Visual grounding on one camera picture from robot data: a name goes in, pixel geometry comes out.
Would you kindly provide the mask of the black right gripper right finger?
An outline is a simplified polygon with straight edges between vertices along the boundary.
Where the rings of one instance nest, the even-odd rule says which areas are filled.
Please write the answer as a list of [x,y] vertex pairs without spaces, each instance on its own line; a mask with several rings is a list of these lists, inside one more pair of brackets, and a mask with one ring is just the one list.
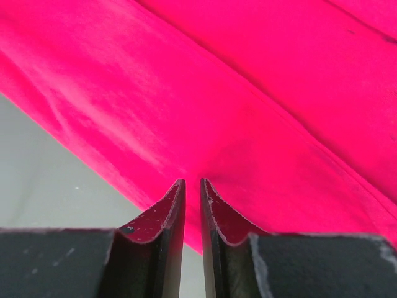
[[269,233],[200,182],[207,297],[395,297],[396,250],[353,233]]

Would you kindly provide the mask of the red t-shirt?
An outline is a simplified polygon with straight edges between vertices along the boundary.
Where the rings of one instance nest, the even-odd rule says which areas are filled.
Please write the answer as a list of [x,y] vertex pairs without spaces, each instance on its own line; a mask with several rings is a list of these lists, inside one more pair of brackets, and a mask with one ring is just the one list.
[[2,1],[1,92],[141,208],[396,243],[395,1]]

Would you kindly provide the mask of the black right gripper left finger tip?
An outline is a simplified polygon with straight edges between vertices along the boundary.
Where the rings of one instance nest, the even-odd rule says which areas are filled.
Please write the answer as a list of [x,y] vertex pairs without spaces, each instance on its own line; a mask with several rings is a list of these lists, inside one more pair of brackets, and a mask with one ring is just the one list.
[[119,228],[4,228],[2,297],[177,297],[185,181]]

